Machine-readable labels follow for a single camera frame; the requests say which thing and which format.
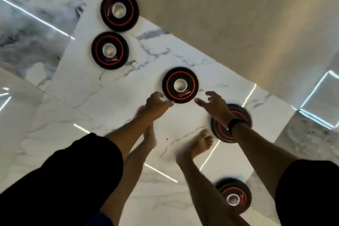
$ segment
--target metal center hole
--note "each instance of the metal center hole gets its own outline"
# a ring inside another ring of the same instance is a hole
[[[227,203],[231,206],[237,206],[240,203],[240,197],[237,194],[227,196]]]
[[[184,79],[177,79],[174,82],[174,89],[177,92],[184,92],[187,89],[187,81],[185,81]]]
[[[114,5],[112,6],[112,13],[118,19],[123,18],[126,15],[125,5],[121,2],[114,3]]]
[[[105,57],[112,58],[117,54],[117,49],[112,43],[106,43],[102,48],[102,52]]]

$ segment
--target motion-blurred weight plate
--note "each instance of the motion-blurred weight plate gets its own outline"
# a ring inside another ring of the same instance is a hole
[[[227,203],[234,208],[236,213],[243,213],[251,205],[251,191],[242,181],[234,178],[224,178],[218,181],[215,187]]]
[[[198,92],[197,76],[186,67],[175,67],[169,70],[162,80],[165,96],[175,103],[183,104],[191,101]]]
[[[127,62],[129,47],[121,35],[115,32],[104,32],[93,41],[92,56],[102,68],[118,69]]]
[[[227,104],[227,106],[236,118],[244,119],[248,127],[252,128],[252,118],[245,108],[236,104]],[[210,123],[211,129],[218,139],[226,143],[236,143],[235,138],[220,122],[214,120],[214,118],[211,118]]]
[[[139,6],[135,0],[103,0],[100,12],[105,24],[116,32],[131,29],[139,19]]]

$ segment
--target bare foot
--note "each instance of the bare foot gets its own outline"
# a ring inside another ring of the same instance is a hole
[[[210,149],[213,138],[208,130],[202,130],[191,142],[191,144],[177,156],[177,163],[184,158],[194,159],[196,156]]]
[[[144,110],[145,106],[141,106],[137,112],[137,116],[141,115],[144,112]],[[146,128],[143,135],[144,135],[143,142],[148,143],[151,149],[155,148],[155,146],[157,145],[157,140],[155,139],[154,135],[153,123],[152,125]]]

